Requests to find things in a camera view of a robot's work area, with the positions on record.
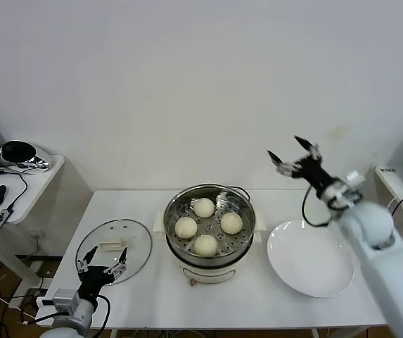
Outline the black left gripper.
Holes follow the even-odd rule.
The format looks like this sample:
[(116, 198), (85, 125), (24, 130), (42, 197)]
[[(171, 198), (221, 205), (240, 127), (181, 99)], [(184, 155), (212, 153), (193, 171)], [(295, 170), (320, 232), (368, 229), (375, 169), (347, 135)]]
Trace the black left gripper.
[(100, 290), (113, 283), (127, 269), (127, 247), (125, 247), (115, 263), (109, 268), (105, 266), (89, 266), (98, 247), (88, 251), (82, 259), (77, 259), (79, 273), (79, 297), (81, 299), (97, 299)]

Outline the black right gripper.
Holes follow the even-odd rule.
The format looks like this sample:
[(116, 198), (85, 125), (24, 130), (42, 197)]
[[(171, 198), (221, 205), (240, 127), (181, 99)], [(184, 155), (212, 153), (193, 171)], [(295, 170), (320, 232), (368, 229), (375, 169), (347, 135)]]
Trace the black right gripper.
[(323, 157), (319, 152), (319, 146), (299, 136), (295, 136), (295, 140), (309, 154), (292, 163), (287, 163), (283, 162), (275, 153), (268, 150), (267, 153), (275, 165), (276, 171), (282, 175), (290, 175), (294, 179), (304, 179), (316, 192), (323, 192), (333, 184), (333, 177), (321, 166)]

